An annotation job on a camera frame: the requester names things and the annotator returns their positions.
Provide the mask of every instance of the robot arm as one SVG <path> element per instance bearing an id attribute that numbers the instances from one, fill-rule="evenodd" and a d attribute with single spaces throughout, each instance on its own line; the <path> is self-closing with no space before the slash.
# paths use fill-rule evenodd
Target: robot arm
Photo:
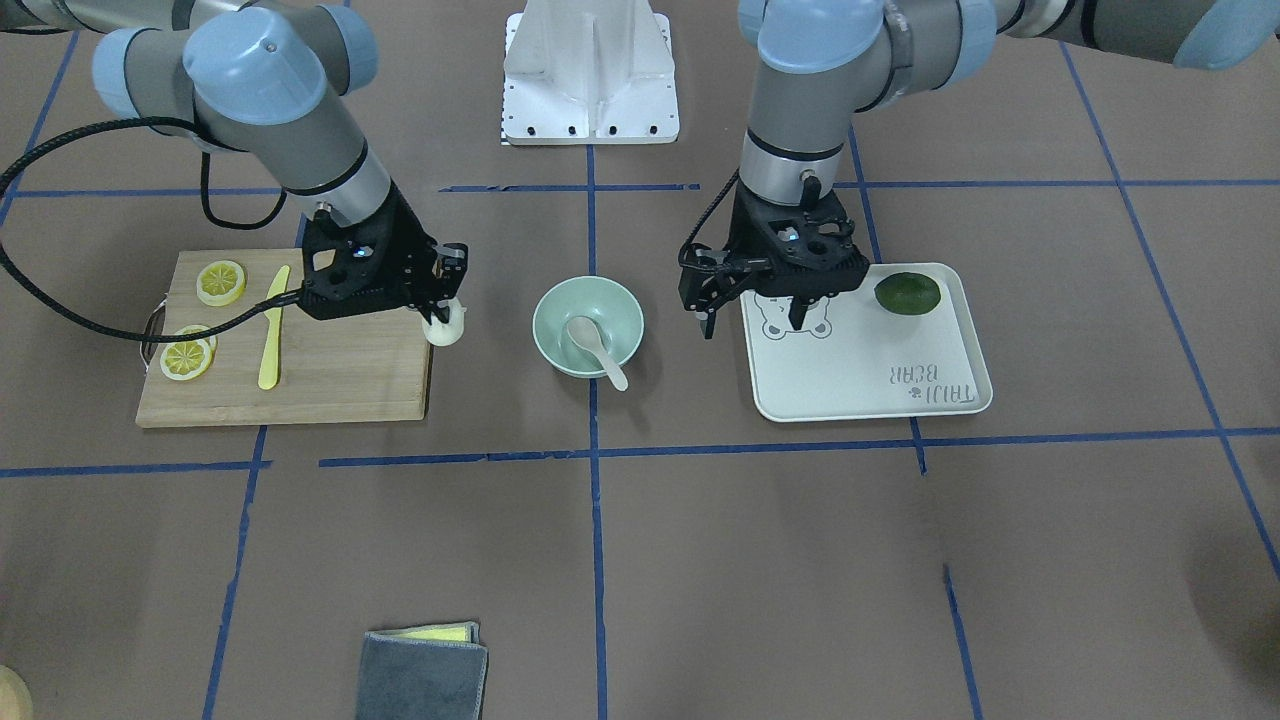
<path id="1" fill-rule="evenodd" d="M 852 113 L 977 72 L 1001 32 L 1225 69 L 1280 26 L 1275 0 L 740 0 L 755 78 L 723 250 L 681 249 L 680 295 L 703 334 L 744 291 L 791 297 L 800 329 L 822 297 L 858 290 L 869 261 L 831 192 Z"/>
<path id="2" fill-rule="evenodd" d="M 186 135 L 205 151 L 256 155 L 307 217 L 305 313 L 323 320 L 408 306 L 429 324 L 448 324 L 467 247 L 442 246 L 422 229 L 339 99 L 376 73 L 367 24 L 337 5 L 239 5 L 0 0 L 0 18 L 119 28 L 93 56 L 109 108 L 188 120 L 198 135 L 160 132 Z"/>

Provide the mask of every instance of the white spoon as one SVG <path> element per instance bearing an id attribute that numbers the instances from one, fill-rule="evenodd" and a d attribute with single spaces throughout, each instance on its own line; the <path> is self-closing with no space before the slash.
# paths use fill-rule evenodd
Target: white spoon
<path id="1" fill-rule="evenodd" d="M 573 341 L 573 345 L 595 355 L 595 359 L 600 361 L 600 366 L 609 375 L 609 382 L 613 383 L 613 387 L 620 392 L 627 389 L 627 377 L 622 374 L 618 361 L 604 351 L 604 341 L 600 340 L 600 328 L 595 325 L 594 320 L 582 315 L 570 318 L 568 323 L 564 324 L 564 331 L 568 333 L 568 338 Z"/>

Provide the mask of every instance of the round object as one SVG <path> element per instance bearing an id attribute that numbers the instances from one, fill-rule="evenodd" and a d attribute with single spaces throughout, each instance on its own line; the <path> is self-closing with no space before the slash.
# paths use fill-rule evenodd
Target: round object
<path id="1" fill-rule="evenodd" d="M 426 342 L 430 342 L 435 347 L 448 347 L 458 342 L 463 331 L 466 331 L 467 309 L 462 306 L 462 302 L 457 297 L 451 297 L 448 306 L 448 323 L 439 320 L 428 323 L 426 318 L 422 318 L 422 334 L 426 336 Z"/>
<path id="2" fill-rule="evenodd" d="M 1280 31 L 1275 0 L 1217 0 L 1174 56 L 1178 68 L 1225 70 L 1243 63 Z"/>
<path id="3" fill-rule="evenodd" d="M 202 333 L 202 332 L 205 332 L 207 329 L 209 329 L 209 325 L 187 325 L 184 328 L 179 328 L 178 332 L 175 332 L 173 334 L 196 334 L 196 333 Z M 209 336 L 206 338 L 201 338 L 201 340 L 204 340 L 205 342 L 209 343 L 209 351 L 210 352 L 218 352 L 218 336 L 211 334 L 211 336 Z"/>
<path id="4" fill-rule="evenodd" d="M 244 268 L 232 260 L 214 260 L 196 275 L 196 297 L 210 307 L 230 305 L 244 295 Z"/>
<path id="5" fill-rule="evenodd" d="M 573 345 L 564 325 L 571 318 L 590 318 L 600 328 L 609 356 L 625 365 L 644 337 L 640 302 L 621 284 L 599 275 L 570 278 L 547 291 L 534 309 L 534 343 L 557 370 L 575 378 L 603 378 L 590 352 Z"/>
<path id="6" fill-rule="evenodd" d="M 737 28 L 753 46 L 760 38 L 760 26 L 764 24 L 764 6 L 768 0 L 739 0 Z"/>
<path id="7" fill-rule="evenodd" d="M 124 60 L 133 38 L 150 28 L 116 29 L 99 41 L 93 50 L 93 88 L 99 97 L 120 118 L 137 118 L 138 109 L 129 96 L 129 83 L 124 76 Z"/>
<path id="8" fill-rule="evenodd" d="M 374 82 L 378 74 L 378 41 L 372 28 L 360 13 L 344 5 L 320 5 L 320 9 L 333 18 L 342 33 L 342 42 L 347 46 L 347 72 L 351 79 L 343 95 Z"/>
<path id="9" fill-rule="evenodd" d="M 17 673 L 0 665 L 0 717 L 32 720 L 31 692 Z"/>
<path id="10" fill-rule="evenodd" d="M 160 350 L 160 372 L 170 380 L 193 380 L 214 361 L 214 351 L 202 340 L 170 342 Z"/>
<path id="11" fill-rule="evenodd" d="M 1036 37 L 1052 28 L 1068 12 L 1068 0 L 1028 0 L 1021 19 L 1006 32 L 1010 37 Z"/>
<path id="12" fill-rule="evenodd" d="M 250 126 L 292 123 L 329 88 L 320 58 L 284 15 L 266 8 L 225 13 L 200 26 L 182 64 L 210 108 Z"/>
<path id="13" fill-rule="evenodd" d="M 895 315 L 924 315 L 942 302 L 942 290 L 929 275 L 895 273 L 876 286 L 876 301 Z"/>
<path id="14" fill-rule="evenodd" d="M 780 73 L 822 73 L 865 53 L 882 27 L 884 0 L 765 4 L 755 46 L 760 59 Z"/>
<path id="15" fill-rule="evenodd" d="M 997 22 L 991 0 L 960 0 L 960 55 L 942 87 L 970 77 L 987 64 L 996 46 Z"/>

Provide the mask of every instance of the gray towel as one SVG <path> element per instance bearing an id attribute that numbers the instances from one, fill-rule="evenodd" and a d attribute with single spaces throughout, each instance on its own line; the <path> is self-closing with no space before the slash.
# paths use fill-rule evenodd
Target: gray towel
<path id="1" fill-rule="evenodd" d="M 472 642 L 406 632 L 365 633 L 356 720 L 477 720 L 489 651 L 474 629 Z"/>

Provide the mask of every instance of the white tray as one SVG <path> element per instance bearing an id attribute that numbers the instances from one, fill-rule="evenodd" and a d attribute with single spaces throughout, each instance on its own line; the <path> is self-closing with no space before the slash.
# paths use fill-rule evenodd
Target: white tray
<path id="1" fill-rule="evenodd" d="M 895 273 L 933 278 L 932 311 L 895 315 L 876 284 Z M 938 263 L 872 265 L 863 286 L 809 309 L 804 328 L 787 322 L 790 299 L 744 292 L 751 389 L 776 423 L 861 420 L 980 413 L 993 396 L 960 275 Z"/>

